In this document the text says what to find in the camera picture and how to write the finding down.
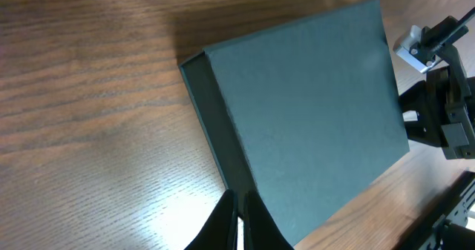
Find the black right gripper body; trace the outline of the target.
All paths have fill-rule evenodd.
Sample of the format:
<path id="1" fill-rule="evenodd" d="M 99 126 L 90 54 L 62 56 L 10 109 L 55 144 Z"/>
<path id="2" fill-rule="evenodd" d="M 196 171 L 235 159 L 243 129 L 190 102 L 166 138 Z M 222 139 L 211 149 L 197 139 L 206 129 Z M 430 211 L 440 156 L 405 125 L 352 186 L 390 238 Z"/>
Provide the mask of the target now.
<path id="1" fill-rule="evenodd" d="M 448 159 L 474 158 L 474 78 L 468 78 L 454 43 L 467 32 L 472 15 L 448 16 L 422 30 L 422 56 L 442 61 L 427 72 L 427 90 L 436 97 L 441 120 L 442 150 Z"/>

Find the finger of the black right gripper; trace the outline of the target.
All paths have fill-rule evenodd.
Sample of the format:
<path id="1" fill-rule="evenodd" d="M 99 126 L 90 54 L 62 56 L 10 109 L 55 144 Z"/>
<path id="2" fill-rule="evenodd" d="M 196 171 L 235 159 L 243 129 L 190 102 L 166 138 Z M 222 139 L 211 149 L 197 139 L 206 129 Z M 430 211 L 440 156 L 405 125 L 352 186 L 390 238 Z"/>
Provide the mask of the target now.
<path id="1" fill-rule="evenodd" d="M 441 148 L 441 120 L 436 97 L 427 89 L 427 82 L 420 81 L 399 96 L 402 113 L 414 111 L 417 120 L 405 121 L 407 138 L 422 144 Z"/>

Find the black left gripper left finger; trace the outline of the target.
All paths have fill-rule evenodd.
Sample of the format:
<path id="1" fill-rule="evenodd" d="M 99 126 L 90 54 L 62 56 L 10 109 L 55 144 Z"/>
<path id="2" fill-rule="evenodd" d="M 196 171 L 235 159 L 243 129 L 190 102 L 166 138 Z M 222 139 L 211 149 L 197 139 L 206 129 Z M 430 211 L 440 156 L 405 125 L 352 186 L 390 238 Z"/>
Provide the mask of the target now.
<path id="1" fill-rule="evenodd" d="M 185 250 L 235 250 L 237 228 L 238 197 L 233 190 L 227 189 Z"/>

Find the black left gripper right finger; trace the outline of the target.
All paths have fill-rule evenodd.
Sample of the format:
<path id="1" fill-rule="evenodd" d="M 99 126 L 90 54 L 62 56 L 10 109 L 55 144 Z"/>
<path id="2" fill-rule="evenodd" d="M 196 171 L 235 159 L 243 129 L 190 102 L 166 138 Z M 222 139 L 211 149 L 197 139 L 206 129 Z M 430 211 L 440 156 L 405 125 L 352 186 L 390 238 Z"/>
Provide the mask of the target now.
<path id="1" fill-rule="evenodd" d="M 245 250 L 293 250 L 256 191 L 244 198 L 243 221 Z"/>

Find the dark green box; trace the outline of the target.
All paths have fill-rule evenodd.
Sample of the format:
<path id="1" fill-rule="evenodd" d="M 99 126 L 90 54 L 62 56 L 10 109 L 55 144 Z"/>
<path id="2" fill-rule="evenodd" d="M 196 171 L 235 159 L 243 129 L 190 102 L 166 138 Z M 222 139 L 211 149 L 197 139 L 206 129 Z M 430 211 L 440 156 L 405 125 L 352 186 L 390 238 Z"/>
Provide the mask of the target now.
<path id="1" fill-rule="evenodd" d="M 409 150 L 378 0 L 202 49 L 180 65 L 227 188 L 299 243 Z"/>

